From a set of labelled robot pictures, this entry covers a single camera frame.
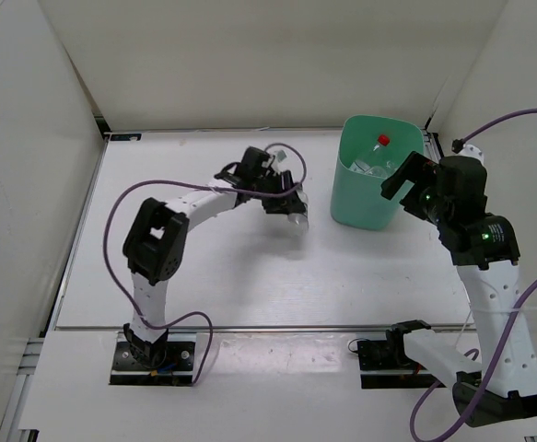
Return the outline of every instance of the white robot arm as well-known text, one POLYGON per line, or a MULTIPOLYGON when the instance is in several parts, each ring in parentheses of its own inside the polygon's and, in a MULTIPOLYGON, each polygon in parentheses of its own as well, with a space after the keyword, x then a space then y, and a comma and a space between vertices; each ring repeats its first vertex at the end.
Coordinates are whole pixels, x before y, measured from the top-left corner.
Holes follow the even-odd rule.
MULTIPOLYGON (((519 249, 513 227, 485 211, 483 154, 465 145, 436 164, 413 152, 382 185, 392 198, 406 181, 414 184, 401 200, 406 212, 438 228, 463 281, 483 362, 470 360, 437 336, 425 322, 395 324, 387 342, 398 364, 415 361, 452 390, 457 410, 467 407, 484 376, 519 298, 519 249)), ((520 312, 487 389, 467 420, 469 426, 537 416, 537 358, 524 313, 520 312)))
POLYGON ((154 369, 164 360, 168 330, 153 330, 142 319, 156 325, 166 322, 168 282, 181 265, 189 231, 251 198, 261 200, 267 214, 287 215, 296 229, 308 228, 307 197, 302 188, 284 198, 271 196, 296 186, 291 172, 278 167, 284 157, 283 151, 249 147, 240 162, 228 164, 208 183, 213 190, 190 192, 167 202, 153 198, 143 202, 123 244, 133 278, 133 297, 143 314, 135 311, 123 331, 132 356, 142 366, 154 369), (244 192, 214 190, 218 188, 244 192))

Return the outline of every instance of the green bin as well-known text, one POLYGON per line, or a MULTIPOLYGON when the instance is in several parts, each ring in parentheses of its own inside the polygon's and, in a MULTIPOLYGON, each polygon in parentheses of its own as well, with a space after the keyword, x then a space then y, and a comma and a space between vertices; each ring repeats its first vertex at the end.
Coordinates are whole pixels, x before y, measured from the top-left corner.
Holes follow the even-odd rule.
POLYGON ((409 185, 404 185, 395 197, 388 201, 380 196, 380 185, 384 179, 350 170, 360 154, 372 151, 381 134, 391 139, 383 155, 379 157, 383 164, 392 161, 399 167, 411 152, 424 153, 422 131, 410 122, 368 115, 349 118, 342 130, 330 207, 332 218, 338 223, 381 230, 391 222, 400 200, 410 189, 409 185))

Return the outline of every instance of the clear plastic bottle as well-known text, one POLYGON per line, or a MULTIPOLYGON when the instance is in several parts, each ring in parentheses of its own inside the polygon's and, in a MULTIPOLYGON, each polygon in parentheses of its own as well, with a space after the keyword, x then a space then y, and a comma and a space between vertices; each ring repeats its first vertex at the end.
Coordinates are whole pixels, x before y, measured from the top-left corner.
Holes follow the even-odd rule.
POLYGON ((382 157, 385 149, 389 148, 391 140, 385 134, 379 135, 377 143, 371 149, 363 152, 350 166, 350 170, 371 177, 387 179, 397 168, 390 162, 384 162, 382 157))

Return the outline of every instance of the white table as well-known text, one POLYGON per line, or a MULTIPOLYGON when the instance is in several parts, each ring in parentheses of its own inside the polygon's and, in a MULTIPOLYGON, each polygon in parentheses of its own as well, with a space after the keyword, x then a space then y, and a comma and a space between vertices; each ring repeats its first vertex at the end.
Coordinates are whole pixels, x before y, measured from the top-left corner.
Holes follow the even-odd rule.
MULTIPOLYGON (((140 180, 207 183, 248 145, 293 145, 307 159, 309 234, 291 238, 283 216, 259 202, 209 220, 186 241, 182 266, 169 284, 170 320, 202 309, 222 327, 345 326, 422 319, 462 323, 469 311, 461 281, 436 229, 403 210, 380 232, 345 227, 330 217, 339 131, 145 133, 110 142, 64 294, 58 329, 119 327, 131 307, 108 276, 102 231, 117 196, 140 180)), ((295 177, 300 166, 286 161, 295 177)), ((124 238, 143 200, 187 192, 150 186, 132 193, 111 231, 112 265, 131 286, 124 238)), ((197 320, 186 324, 199 324, 197 320)))
MULTIPOLYGON (((412 442, 409 416, 423 391, 360 389, 357 358, 346 349, 354 336, 219 333, 201 384, 172 388, 109 386, 114 331, 54 331, 20 426, 39 429, 39 442, 412 442)), ((476 345, 466 333, 459 349, 476 345)), ((417 430, 439 436, 457 417, 440 389, 417 430)), ((537 436, 537 418, 464 426, 450 441, 525 436, 537 436)))

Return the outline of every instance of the red bottle cap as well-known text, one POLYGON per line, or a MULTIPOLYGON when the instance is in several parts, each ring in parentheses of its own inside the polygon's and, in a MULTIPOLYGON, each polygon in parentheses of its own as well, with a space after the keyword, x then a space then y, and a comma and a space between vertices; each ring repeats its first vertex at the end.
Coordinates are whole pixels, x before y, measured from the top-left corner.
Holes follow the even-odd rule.
POLYGON ((377 139, 377 141, 379 141, 379 144, 381 145, 387 145, 388 143, 391 142, 391 140, 389 139, 387 135, 379 135, 379 138, 377 139))

